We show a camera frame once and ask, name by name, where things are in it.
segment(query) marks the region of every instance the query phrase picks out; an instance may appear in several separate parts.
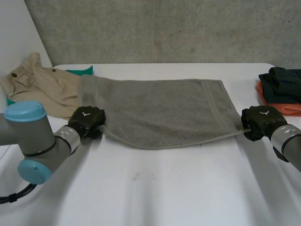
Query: gray concrete wall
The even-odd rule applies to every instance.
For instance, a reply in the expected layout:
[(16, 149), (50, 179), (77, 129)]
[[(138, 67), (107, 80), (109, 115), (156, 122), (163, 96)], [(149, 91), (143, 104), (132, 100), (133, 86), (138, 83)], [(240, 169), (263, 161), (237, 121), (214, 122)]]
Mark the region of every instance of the gray concrete wall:
[(301, 68), (300, 0), (25, 0), (53, 65)]

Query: table surface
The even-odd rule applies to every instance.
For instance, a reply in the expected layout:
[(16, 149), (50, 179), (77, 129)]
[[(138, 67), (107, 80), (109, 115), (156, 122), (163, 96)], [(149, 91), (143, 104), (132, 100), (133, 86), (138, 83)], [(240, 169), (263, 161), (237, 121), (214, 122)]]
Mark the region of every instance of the table surface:
[[(86, 69), (90, 65), (60, 65)], [(222, 80), (236, 110), (259, 105), (258, 75), (269, 64), (93, 65), (116, 80)], [(301, 127), (297, 117), (286, 117)], [(66, 121), (49, 116), (55, 131)], [(22, 154), (0, 159), (0, 191), (26, 186)], [(103, 137), (83, 144), (52, 178), (28, 196), (0, 206), (0, 225), (14, 226), (282, 226), (301, 221), (301, 173), (279, 160), (267, 138), (243, 135), (209, 144), (140, 150)]]

